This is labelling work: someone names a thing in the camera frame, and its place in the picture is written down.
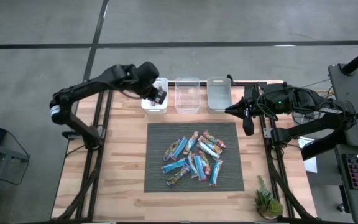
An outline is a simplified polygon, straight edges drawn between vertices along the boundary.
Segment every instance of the gray container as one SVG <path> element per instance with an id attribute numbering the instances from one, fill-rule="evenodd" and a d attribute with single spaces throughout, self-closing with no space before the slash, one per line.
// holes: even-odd
<path id="1" fill-rule="evenodd" d="M 229 78 L 209 78 L 206 80 L 208 112 L 223 114 L 224 109 L 232 105 L 231 80 Z"/>

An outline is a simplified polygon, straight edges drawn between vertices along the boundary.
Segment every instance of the plastic bin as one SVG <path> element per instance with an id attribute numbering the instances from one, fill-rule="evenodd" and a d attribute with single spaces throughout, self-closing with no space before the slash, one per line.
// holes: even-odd
<path id="1" fill-rule="evenodd" d="M 156 88 L 162 88 L 162 90 L 167 92 L 167 97 L 165 97 L 164 102 L 160 104 L 152 105 L 150 100 L 142 99 L 142 108 L 148 114 L 164 114 L 168 110 L 168 99 L 169 99 L 169 87 L 168 80 L 166 78 L 157 78 L 153 83 L 153 86 Z"/>
<path id="2" fill-rule="evenodd" d="M 208 112 L 224 113 L 232 105 L 231 80 L 229 78 L 209 78 L 206 80 Z"/>
<path id="3" fill-rule="evenodd" d="M 177 78 L 175 80 L 175 109 L 180 114 L 196 114 L 201 106 L 200 80 Z"/>

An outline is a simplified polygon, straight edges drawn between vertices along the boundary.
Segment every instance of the gray placemat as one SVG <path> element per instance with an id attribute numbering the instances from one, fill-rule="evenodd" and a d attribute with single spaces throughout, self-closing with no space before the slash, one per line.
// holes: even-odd
<path id="1" fill-rule="evenodd" d="M 180 168 L 162 174 L 161 167 L 174 162 L 164 162 L 162 156 L 169 148 L 169 145 L 176 140 L 186 136 L 191 137 L 194 131 L 202 134 L 208 130 L 213 136 L 222 140 L 226 148 L 223 149 L 220 159 L 223 160 L 222 168 L 218 175 L 218 186 L 210 187 L 209 178 L 206 181 L 198 181 L 198 178 L 191 178 L 191 174 L 184 175 L 174 186 L 168 186 L 166 181 L 176 174 Z M 192 152 L 198 151 L 194 146 Z M 211 169 L 215 161 L 207 154 Z M 147 149 L 145 165 L 144 192 L 210 192 L 210 191 L 244 191 L 242 181 L 242 170 L 239 145 L 235 123 L 175 123 L 175 124 L 148 124 L 147 125 Z"/>

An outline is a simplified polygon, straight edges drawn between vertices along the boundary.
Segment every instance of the small potted plant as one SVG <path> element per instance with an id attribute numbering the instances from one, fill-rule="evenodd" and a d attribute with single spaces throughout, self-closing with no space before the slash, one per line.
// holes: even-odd
<path id="1" fill-rule="evenodd" d="M 265 182 L 258 175 L 260 189 L 256 190 L 255 206 L 262 217 L 268 220 L 274 220 L 283 214 L 283 205 L 273 198 L 271 191 L 266 189 Z"/>

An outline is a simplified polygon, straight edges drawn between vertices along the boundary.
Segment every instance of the desk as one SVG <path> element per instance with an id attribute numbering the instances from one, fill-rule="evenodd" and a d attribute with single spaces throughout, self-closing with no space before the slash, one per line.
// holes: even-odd
<path id="1" fill-rule="evenodd" d="M 238 102 L 243 92 L 244 87 L 232 87 L 232 101 Z M 93 120 L 97 97 L 93 95 L 79 102 L 77 116 L 86 124 L 90 124 Z M 114 92 L 93 220 L 133 222 L 262 220 L 254 207 L 255 191 L 259 188 L 257 175 L 264 178 L 269 188 L 270 177 L 259 119 L 254 119 L 255 134 L 246 136 L 242 130 L 242 120 L 228 114 L 208 113 L 205 87 L 201 87 L 201 108 L 198 114 L 177 114 L 174 101 L 175 91 L 171 88 L 167 113 L 147 115 L 140 107 L 140 100 L 129 99 Z M 279 119 L 278 127 L 293 126 L 291 116 L 280 115 Z M 144 193 L 147 124 L 167 122 L 236 122 L 245 191 Z M 68 151 L 82 144 L 81 141 L 72 141 Z M 80 149 L 66 159 L 52 217 L 59 216 L 78 193 L 85 158 L 86 149 Z M 291 190 L 306 210 L 315 216 L 316 210 L 299 149 L 287 147 L 284 163 Z"/>

